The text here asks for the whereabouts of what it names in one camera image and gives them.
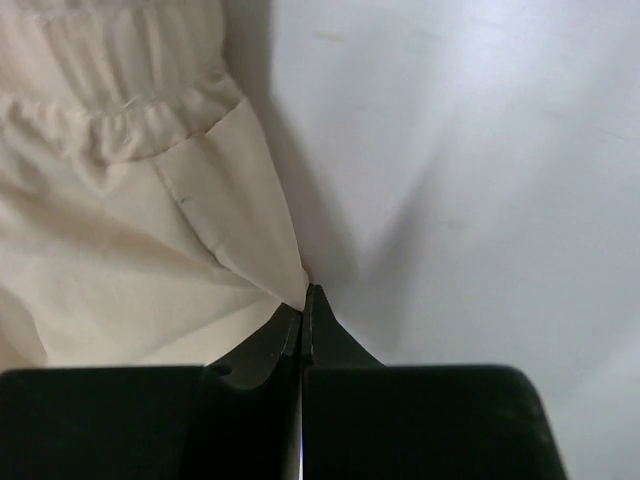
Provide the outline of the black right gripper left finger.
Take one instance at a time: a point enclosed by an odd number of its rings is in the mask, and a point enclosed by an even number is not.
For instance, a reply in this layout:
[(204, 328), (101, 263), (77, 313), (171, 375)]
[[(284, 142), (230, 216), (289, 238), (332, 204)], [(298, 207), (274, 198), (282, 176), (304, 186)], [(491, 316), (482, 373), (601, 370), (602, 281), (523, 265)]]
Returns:
[(302, 316), (204, 366), (20, 369), (1, 377), (5, 479), (295, 479)]

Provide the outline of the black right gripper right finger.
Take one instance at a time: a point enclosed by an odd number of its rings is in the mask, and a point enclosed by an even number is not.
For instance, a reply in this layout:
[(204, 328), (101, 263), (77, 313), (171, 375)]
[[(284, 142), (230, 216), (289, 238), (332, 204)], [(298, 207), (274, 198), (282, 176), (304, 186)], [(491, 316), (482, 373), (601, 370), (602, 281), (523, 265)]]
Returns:
[(318, 285), (303, 311), (307, 479), (563, 479), (543, 403), (501, 365), (387, 366)]

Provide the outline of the beige trousers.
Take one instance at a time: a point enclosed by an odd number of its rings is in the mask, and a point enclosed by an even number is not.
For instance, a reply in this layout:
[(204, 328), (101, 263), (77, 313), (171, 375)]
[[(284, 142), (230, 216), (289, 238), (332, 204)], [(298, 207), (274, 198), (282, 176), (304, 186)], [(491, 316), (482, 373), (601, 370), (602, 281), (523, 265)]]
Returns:
[(1, 5), (1, 366), (207, 364), (308, 285), (218, 1)]

